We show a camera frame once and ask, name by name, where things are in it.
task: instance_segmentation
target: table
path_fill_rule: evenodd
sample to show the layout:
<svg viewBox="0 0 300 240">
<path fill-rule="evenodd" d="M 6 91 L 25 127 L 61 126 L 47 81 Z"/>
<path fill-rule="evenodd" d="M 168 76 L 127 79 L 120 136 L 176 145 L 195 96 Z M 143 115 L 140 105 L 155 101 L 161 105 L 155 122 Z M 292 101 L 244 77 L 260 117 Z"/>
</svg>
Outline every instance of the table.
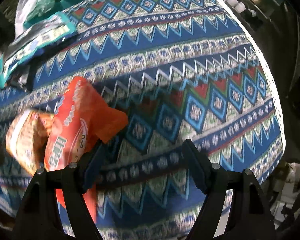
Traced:
<svg viewBox="0 0 300 240">
<path fill-rule="evenodd" d="M 204 195 L 183 164 L 184 139 L 226 169 L 250 168 L 260 183 L 273 171 L 285 148 L 276 86 L 223 1 L 86 0 L 64 12 L 76 24 L 76 42 L 38 69 L 33 92 L 0 91 L 0 142 L 20 111 L 53 112 L 76 75 L 126 112 L 129 124 L 109 142 L 96 186 L 104 239 L 164 239 L 190 230 Z M 30 179 L 6 155 L 3 210 L 16 214 Z M 224 211 L 231 198 L 228 191 Z"/>
</svg>

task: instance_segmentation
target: tablecloth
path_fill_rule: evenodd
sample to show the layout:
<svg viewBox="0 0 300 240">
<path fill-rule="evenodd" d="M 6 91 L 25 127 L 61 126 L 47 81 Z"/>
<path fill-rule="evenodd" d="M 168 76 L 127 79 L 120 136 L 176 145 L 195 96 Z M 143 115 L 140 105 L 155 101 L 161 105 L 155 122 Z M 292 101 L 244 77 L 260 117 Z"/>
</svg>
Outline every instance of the tablecloth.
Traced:
<svg viewBox="0 0 300 240">
<path fill-rule="evenodd" d="M 76 75 L 127 113 L 97 180 L 104 239 L 165 239 L 191 229 L 204 195 L 182 160 L 187 138 L 226 169 L 250 168 L 260 183 L 269 176 L 285 148 L 278 93 L 262 53 L 221 0 L 86 0 L 64 12 L 76 41 L 38 68 L 33 92 L 0 91 L 0 142 L 24 109 L 53 112 Z M 3 210 L 16 214 L 30 179 L 6 155 Z"/>
</svg>

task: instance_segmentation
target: orange package flap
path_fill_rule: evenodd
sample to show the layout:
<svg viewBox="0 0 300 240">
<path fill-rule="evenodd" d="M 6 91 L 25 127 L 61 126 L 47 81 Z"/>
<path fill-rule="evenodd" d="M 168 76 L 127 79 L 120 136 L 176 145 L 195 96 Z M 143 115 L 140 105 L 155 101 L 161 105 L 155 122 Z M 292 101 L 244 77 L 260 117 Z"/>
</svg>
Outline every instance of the orange package flap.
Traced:
<svg viewBox="0 0 300 240">
<path fill-rule="evenodd" d="M 107 105 L 92 85 L 75 77 L 58 103 L 48 139 L 44 165 L 48 171 L 60 170 L 78 162 L 98 139 L 107 143 L 128 124 L 125 113 Z M 65 207 L 61 189 L 57 200 Z M 92 219 L 96 220 L 96 192 L 89 189 L 83 195 Z"/>
</svg>

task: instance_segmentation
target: snack bag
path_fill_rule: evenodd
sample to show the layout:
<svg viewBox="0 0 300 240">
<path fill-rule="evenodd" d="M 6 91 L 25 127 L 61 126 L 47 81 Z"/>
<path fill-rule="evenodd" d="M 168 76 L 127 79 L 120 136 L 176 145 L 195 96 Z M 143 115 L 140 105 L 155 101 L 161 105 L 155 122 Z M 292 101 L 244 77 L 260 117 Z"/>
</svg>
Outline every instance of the snack bag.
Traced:
<svg viewBox="0 0 300 240">
<path fill-rule="evenodd" d="M 78 162 L 99 139 L 107 143 L 127 124 L 125 113 L 109 107 L 85 78 L 75 77 L 53 117 L 44 158 L 46 169 L 59 170 L 71 162 Z M 62 190 L 56 189 L 56 194 L 57 200 L 65 207 Z M 95 222 L 95 188 L 89 189 L 83 198 Z"/>
<path fill-rule="evenodd" d="M 20 165 L 34 175 L 44 160 L 44 144 L 51 132 L 53 114 L 27 109 L 11 123 L 6 148 Z"/>
</svg>

